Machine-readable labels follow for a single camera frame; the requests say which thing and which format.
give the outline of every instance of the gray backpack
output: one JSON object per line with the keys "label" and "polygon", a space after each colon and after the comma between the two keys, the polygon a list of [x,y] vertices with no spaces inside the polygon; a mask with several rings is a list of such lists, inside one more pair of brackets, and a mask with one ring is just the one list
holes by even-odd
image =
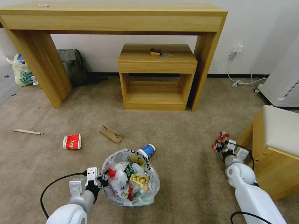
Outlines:
{"label": "gray backpack", "polygon": [[88,72],[78,50],[58,49],[58,54],[73,86],[83,86],[90,82]]}

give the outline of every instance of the white appliance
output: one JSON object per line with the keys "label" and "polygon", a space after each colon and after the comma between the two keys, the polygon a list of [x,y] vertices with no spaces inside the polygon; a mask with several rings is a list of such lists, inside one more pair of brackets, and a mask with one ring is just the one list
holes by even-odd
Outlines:
{"label": "white appliance", "polygon": [[276,107],[299,107],[299,35],[258,89]]}
{"label": "white appliance", "polygon": [[7,61],[12,64],[13,57],[18,53],[18,50],[10,40],[4,28],[0,28],[0,52],[7,58]]}

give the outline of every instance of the trash bag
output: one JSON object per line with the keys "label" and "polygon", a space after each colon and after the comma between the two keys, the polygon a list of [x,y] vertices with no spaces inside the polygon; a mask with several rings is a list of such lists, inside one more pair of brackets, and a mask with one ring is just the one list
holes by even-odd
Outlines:
{"label": "trash bag", "polygon": [[[114,190],[115,186],[124,184],[123,171],[126,170],[128,166],[131,166],[131,169],[135,170],[135,174],[132,175],[132,178],[129,177],[129,180],[126,179],[126,185],[122,186],[121,190],[117,192]],[[117,170],[117,175],[121,177],[120,182],[115,183],[116,176],[110,177],[108,175],[109,186],[105,187],[103,191],[111,201],[118,205],[128,207],[149,205],[154,202],[155,195],[160,189],[159,176],[149,160],[142,154],[128,149],[120,150],[105,160],[101,173],[108,173],[108,170],[114,170],[114,173],[115,170]],[[141,177],[142,182],[137,180],[138,176],[144,176]],[[129,193],[128,187],[133,189],[133,192],[130,192],[132,193],[131,200],[128,199],[126,195]]]}
{"label": "trash bag", "polygon": [[28,68],[24,59],[20,54],[16,54],[13,59],[12,69],[15,74],[15,82],[20,86],[27,86],[32,84],[32,71]]}

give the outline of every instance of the wooden console table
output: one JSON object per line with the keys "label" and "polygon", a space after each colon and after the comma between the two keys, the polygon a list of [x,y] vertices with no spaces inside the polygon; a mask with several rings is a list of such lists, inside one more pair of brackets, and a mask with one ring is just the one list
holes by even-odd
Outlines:
{"label": "wooden console table", "polygon": [[31,2],[0,9],[0,22],[54,108],[72,86],[50,34],[196,35],[194,112],[226,15],[207,3]]}

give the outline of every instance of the wooden nightstand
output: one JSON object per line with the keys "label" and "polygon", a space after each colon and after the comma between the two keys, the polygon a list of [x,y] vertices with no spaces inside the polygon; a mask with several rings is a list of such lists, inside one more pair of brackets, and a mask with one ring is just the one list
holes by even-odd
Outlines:
{"label": "wooden nightstand", "polygon": [[[164,55],[151,55],[150,48],[163,50]],[[185,110],[196,66],[187,44],[125,44],[118,59],[125,110]],[[130,73],[172,73],[180,79],[130,81]]]}

